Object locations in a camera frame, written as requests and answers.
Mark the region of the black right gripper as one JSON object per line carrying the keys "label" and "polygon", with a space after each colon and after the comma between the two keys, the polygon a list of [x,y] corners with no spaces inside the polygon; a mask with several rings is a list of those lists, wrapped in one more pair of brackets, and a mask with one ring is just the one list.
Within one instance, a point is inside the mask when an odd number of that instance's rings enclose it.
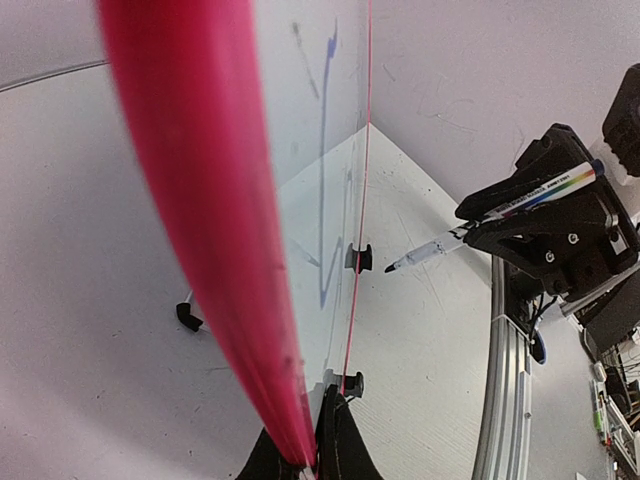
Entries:
{"label": "black right gripper", "polygon": [[[464,243],[499,257],[569,302],[594,294],[639,259],[639,127],[609,128],[590,148],[604,164],[593,182],[557,200],[472,230]],[[465,197],[461,220],[480,217],[585,161],[585,146],[555,123],[533,140],[509,177]]]}

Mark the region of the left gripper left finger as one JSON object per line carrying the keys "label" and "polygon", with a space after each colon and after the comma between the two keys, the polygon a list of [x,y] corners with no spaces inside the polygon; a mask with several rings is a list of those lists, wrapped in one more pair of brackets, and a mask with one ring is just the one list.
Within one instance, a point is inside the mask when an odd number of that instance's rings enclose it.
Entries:
{"label": "left gripper left finger", "polygon": [[300,468],[284,459],[269,433],[262,429],[236,480],[295,480],[299,474]]}

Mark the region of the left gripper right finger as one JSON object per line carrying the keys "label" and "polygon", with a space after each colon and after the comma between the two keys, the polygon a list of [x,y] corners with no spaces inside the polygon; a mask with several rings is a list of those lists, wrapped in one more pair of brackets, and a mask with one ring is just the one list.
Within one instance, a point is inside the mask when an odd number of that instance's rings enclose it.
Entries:
{"label": "left gripper right finger", "polygon": [[316,429],[318,479],[381,480],[346,399],[336,385],[324,396]]}

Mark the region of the whiteboard marker pen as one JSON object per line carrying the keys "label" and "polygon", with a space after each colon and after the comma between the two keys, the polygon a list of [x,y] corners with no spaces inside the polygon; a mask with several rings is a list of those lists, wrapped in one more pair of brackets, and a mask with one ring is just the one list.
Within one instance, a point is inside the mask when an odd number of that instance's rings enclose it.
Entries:
{"label": "whiteboard marker pen", "polygon": [[486,212],[478,220],[470,220],[439,235],[388,265],[384,272],[391,273],[414,266],[440,255],[447,255],[464,244],[465,236],[479,226],[509,218],[516,213],[531,210],[541,204],[557,201],[593,183],[605,173],[601,160],[583,162],[561,173],[534,190]]}

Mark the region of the pink framed whiteboard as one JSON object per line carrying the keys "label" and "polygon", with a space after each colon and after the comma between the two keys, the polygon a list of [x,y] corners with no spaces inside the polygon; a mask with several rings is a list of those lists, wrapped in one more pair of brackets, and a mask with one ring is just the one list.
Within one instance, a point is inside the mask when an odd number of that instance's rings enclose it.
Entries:
{"label": "pink framed whiteboard", "polygon": [[316,479],[364,250],[367,1],[101,1],[116,91],[171,246],[264,429]]}

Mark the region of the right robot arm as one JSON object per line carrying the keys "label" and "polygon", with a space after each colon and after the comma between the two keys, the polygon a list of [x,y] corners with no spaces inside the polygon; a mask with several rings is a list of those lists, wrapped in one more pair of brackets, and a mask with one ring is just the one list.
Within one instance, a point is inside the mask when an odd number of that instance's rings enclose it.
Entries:
{"label": "right robot arm", "polygon": [[568,125],[533,141],[508,178],[468,195],[457,218],[488,253],[494,311],[529,341],[560,301],[594,299],[639,260],[639,67],[631,66],[586,147]]}

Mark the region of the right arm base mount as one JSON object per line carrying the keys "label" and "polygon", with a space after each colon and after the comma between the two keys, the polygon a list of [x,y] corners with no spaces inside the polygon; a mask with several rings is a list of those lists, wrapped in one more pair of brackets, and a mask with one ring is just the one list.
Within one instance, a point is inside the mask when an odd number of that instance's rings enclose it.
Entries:
{"label": "right arm base mount", "polygon": [[540,365],[547,360],[544,340],[539,333],[539,325],[544,314],[558,301],[558,296],[548,299],[543,283],[522,270],[506,263],[505,273],[505,313],[524,333],[529,353]]}

